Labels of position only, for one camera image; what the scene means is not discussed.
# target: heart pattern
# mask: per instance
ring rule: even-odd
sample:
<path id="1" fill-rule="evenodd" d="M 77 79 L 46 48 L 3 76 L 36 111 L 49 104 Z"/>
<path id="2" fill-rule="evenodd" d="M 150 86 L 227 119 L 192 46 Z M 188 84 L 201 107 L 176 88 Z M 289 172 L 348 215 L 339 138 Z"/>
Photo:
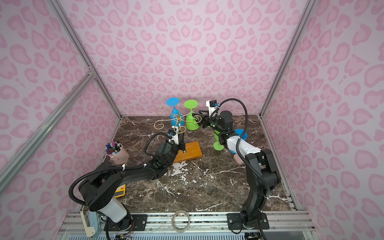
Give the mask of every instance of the heart pattern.
<path id="1" fill-rule="evenodd" d="M 0 7 L 0 172 L 87 69 L 45 1 Z"/>
<path id="2" fill-rule="evenodd" d="M 378 2 L 319 2 L 264 118 L 299 208 L 324 240 L 384 239 Z"/>
<path id="3" fill-rule="evenodd" d="M 55 236 L 66 213 L 76 208 L 67 195 L 69 185 L 104 159 L 104 144 L 117 122 L 101 90 L 91 82 L 0 196 L 0 238 Z"/>
<path id="4" fill-rule="evenodd" d="M 231 97 L 258 114 L 305 3 L 61 1 L 121 113 L 135 116 L 191 93 L 200 107 Z M 242 113 L 235 104 L 228 110 Z"/>

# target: pink leopard print wallpaper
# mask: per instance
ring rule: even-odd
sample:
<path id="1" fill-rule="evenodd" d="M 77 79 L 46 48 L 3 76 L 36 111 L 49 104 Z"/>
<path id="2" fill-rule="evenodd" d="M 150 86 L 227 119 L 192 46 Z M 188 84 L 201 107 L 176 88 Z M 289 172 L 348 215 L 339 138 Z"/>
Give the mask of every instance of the pink leopard print wallpaper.
<path id="1" fill-rule="evenodd" d="M 86 68 L 44 0 L 0 3 L 0 172 Z"/>
<path id="2" fill-rule="evenodd" d="M 68 196 L 69 186 L 96 168 L 117 122 L 91 82 L 0 196 L 0 239 L 55 237 L 77 206 Z"/>
<path id="3" fill-rule="evenodd" d="M 62 0 L 123 114 L 167 98 L 260 112 L 306 0 Z M 235 114 L 240 105 L 223 106 Z"/>
<path id="4" fill-rule="evenodd" d="M 265 121 L 323 240 L 384 239 L 384 1 L 322 0 Z"/>

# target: orange wooden block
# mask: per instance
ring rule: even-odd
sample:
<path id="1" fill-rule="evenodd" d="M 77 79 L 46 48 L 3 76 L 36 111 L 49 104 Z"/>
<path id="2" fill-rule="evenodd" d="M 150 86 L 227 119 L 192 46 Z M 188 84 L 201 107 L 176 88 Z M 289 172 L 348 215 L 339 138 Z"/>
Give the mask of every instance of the orange wooden block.
<path id="1" fill-rule="evenodd" d="M 185 149 L 187 150 L 186 153 L 183 153 L 183 151 L 179 150 L 179 153 L 177 154 L 173 163 L 191 160 L 203 156 L 198 141 L 186 143 Z"/>

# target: metal bracket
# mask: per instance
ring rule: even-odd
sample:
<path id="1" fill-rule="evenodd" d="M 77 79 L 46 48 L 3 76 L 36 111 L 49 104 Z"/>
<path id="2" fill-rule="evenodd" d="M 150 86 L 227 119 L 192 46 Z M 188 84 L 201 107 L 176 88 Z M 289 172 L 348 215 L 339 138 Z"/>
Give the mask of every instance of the metal bracket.
<path id="1" fill-rule="evenodd" d="M 265 213 L 261 213 L 260 227 L 262 229 L 269 229 L 268 219 Z M 235 214 L 227 214 L 227 223 L 229 230 L 240 230 L 243 227 L 243 220 L 241 219 L 240 213 Z"/>
<path id="2" fill-rule="evenodd" d="M 144 231 L 147 225 L 147 217 L 147 214 L 132 214 L 133 222 L 135 223 L 133 231 Z"/>

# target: diagonal metal beam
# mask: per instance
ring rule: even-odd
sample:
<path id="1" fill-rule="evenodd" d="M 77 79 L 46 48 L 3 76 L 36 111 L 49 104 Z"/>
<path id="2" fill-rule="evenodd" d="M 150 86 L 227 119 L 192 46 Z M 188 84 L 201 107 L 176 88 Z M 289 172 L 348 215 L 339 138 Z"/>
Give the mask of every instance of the diagonal metal beam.
<path id="1" fill-rule="evenodd" d="M 112 107 L 115 114 L 118 116 L 118 118 L 121 118 L 121 112 L 119 108 L 117 107 L 115 101 L 113 101 L 112 96 L 108 92 L 107 88 L 105 87 L 103 81 L 101 80 L 101 77 L 99 73 L 97 72 L 97 69 L 95 68 L 94 64 L 91 61 L 91 58 L 87 54 L 85 47 L 81 43 L 80 37 L 74 30 L 66 12 L 63 9 L 63 6 L 60 4 L 59 0 L 46 0 L 48 4 L 51 6 L 52 10 L 55 12 L 56 17 L 60 21 L 62 27 L 66 31 L 68 37 L 71 39 L 73 45 L 79 52 L 81 58 L 85 62 L 85 64 L 88 66 L 89 70 L 92 70 L 96 74 L 96 82 L 101 89 L 101 92 L 103 93 L 104 97 L 107 99 L 107 102 Z"/>
<path id="2" fill-rule="evenodd" d="M 308 2 L 306 3 L 305 8 L 303 10 L 303 13 L 301 14 L 301 18 L 299 20 L 299 23 L 297 24 L 297 27 L 293 33 L 292 40 L 288 45 L 288 49 L 285 52 L 285 55 L 284 55 L 283 60 L 279 66 L 279 69 L 277 71 L 275 79 L 273 80 L 272 86 L 268 92 L 268 95 L 266 97 L 264 105 L 260 111 L 260 117 L 264 116 L 264 113 L 266 112 L 268 105 L 270 104 L 270 102 L 272 100 L 273 94 L 275 93 L 276 88 L 279 85 L 279 83 L 280 83 L 280 81 L 284 75 L 284 71 L 288 67 L 288 64 L 289 64 L 289 62 L 293 56 L 293 53 L 295 52 L 296 46 L 300 42 L 300 39 L 301 39 L 303 33 L 305 32 L 305 28 L 306 28 L 312 14 L 315 11 L 318 2 L 319 2 L 319 0 L 308 0 Z"/>
<path id="3" fill-rule="evenodd" d="M 88 84 L 95 79 L 95 74 L 90 71 L 81 80 L 81 82 L 72 90 L 72 92 L 61 102 L 61 104 L 53 111 L 53 113 L 45 120 L 45 122 L 36 130 L 35 134 L 25 144 L 13 158 L 10 159 L 9 164 L 5 170 L 0 174 L 0 195 L 13 180 L 13 178 L 24 167 L 29 158 L 39 146 L 48 137 L 55 126 L 60 122 L 63 116 L 67 113 L 68 109 L 76 102 L 77 98 L 87 88 Z"/>

